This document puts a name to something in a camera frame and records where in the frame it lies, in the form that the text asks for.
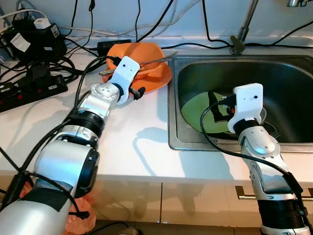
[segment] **cabinet handle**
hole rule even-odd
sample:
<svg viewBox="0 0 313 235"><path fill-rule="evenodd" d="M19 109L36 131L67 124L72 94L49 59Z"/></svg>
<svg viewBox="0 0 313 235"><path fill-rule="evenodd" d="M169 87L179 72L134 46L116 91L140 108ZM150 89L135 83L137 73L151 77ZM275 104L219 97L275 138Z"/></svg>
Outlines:
<svg viewBox="0 0 313 235"><path fill-rule="evenodd" d="M237 197L239 200L255 200L254 195L246 195L243 186L235 186ZM308 188L310 196L302 196L305 202L313 202L313 188Z"/></svg>

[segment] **stainless steel sink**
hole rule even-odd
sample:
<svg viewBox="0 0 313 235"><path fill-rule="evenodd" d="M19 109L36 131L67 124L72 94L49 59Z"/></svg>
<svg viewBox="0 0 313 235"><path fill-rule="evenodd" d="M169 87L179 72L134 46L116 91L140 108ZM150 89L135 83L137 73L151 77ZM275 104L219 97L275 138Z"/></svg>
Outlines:
<svg viewBox="0 0 313 235"><path fill-rule="evenodd" d="M215 150L190 127L181 108L192 97L213 90L232 94L234 87L261 83L267 122L280 133L282 152L313 153L313 58L294 55L178 55L169 63L169 145L173 149ZM222 148L239 151L227 134L213 135Z"/></svg>

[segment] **power adapter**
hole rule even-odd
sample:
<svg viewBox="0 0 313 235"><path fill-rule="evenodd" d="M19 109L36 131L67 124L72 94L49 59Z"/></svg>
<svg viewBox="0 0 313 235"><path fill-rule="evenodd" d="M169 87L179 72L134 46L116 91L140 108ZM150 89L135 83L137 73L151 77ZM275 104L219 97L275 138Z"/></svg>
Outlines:
<svg viewBox="0 0 313 235"><path fill-rule="evenodd" d="M98 54L100 56L107 55L109 50L114 44L123 44L123 43L131 43L131 40L125 39L125 40L117 40L117 41L98 42L97 44Z"/></svg>
<svg viewBox="0 0 313 235"><path fill-rule="evenodd" d="M11 28L4 31L0 44L8 54L21 62L63 56L67 47L57 25L47 18L35 21L28 18L13 20Z"/></svg>

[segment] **white countertop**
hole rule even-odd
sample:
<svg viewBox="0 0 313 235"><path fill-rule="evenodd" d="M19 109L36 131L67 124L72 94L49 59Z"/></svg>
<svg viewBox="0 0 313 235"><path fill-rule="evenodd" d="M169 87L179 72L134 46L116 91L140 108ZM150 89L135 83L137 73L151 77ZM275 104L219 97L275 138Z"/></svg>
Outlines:
<svg viewBox="0 0 313 235"><path fill-rule="evenodd" d="M228 50L179 50L179 54L228 54ZM304 49L253 49L245 54L306 54ZM92 56L75 54L73 61L83 69ZM98 69L86 76L82 92L100 82ZM73 106L78 80L69 91L0 113L0 146L21 165L33 146L58 125ZM168 145L167 87L145 94L111 112L99 142L101 156L98 180L139 180L185 183L249 181L242 159L220 152L178 151ZM313 154L282 153L297 180L312 185ZM11 175L13 167L0 157L0 175Z"/></svg>

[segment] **faucet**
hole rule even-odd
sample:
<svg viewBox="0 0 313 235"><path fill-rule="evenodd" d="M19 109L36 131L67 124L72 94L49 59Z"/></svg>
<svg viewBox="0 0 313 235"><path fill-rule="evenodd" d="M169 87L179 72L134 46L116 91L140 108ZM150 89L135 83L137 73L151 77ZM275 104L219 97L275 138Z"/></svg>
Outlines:
<svg viewBox="0 0 313 235"><path fill-rule="evenodd" d="M307 3L309 1L312 1L312 0L288 0L287 7L298 7L299 4L300 6L307 6Z"/></svg>
<svg viewBox="0 0 313 235"><path fill-rule="evenodd" d="M245 50L245 39L249 32L249 25L258 2L259 0L251 1L250 8L246 16L246 20L244 22L244 25L240 28L238 37L235 37L234 35L230 36L230 39L234 44L234 47L230 49L230 53L233 55L241 55Z"/></svg>
<svg viewBox="0 0 313 235"><path fill-rule="evenodd" d="M250 4L250 8L248 10L246 20L243 24L243 26L240 28L238 36L230 36L230 39L234 45L230 49L230 53L232 55L241 55L243 51L245 50L245 39L249 32L249 25L252 19L252 16L254 14L255 8L258 4L259 0L252 0ZM313 1L313 0L288 0L287 1L287 7L298 7L298 6L306 6L307 2Z"/></svg>

